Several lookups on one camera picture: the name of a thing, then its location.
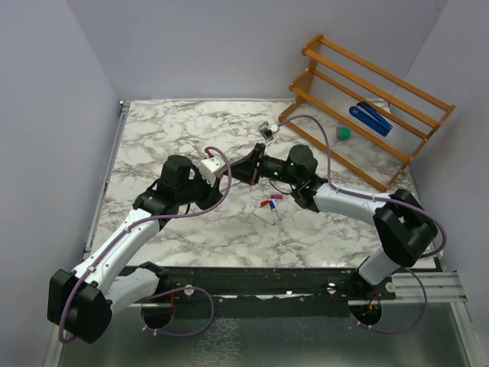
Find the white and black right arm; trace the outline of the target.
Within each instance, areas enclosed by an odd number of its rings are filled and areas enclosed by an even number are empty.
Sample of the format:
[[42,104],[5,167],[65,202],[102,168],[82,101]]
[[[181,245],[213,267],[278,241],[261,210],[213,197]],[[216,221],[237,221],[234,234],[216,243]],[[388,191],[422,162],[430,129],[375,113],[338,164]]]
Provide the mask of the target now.
[[286,160],[264,151],[263,144],[256,144],[231,165],[232,177],[249,185],[261,178],[289,184],[291,196],[301,208],[340,214],[376,228],[381,248],[359,266],[351,280],[352,293],[358,298],[368,299],[386,277],[416,264],[438,235],[434,221],[421,213],[420,204],[407,190],[380,196],[358,190],[348,194],[316,173],[318,161],[308,146],[293,146]]

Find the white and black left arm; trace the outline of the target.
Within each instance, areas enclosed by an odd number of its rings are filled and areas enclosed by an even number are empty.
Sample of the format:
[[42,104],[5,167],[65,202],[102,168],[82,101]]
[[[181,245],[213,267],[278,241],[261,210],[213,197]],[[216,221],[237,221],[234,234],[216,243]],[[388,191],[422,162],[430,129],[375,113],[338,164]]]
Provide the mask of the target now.
[[134,302],[146,297],[163,300],[169,284],[151,265],[124,277],[121,271],[170,220],[181,218],[181,206],[194,203],[201,215],[217,208],[227,195],[219,190],[220,177],[230,172],[221,151],[199,164],[184,156],[169,156],[160,177],[137,196],[109,239],[72,271],[60,269],[51,277],[47,318],[58,326],[59,341],[80,338],[93,343],[112,317]]

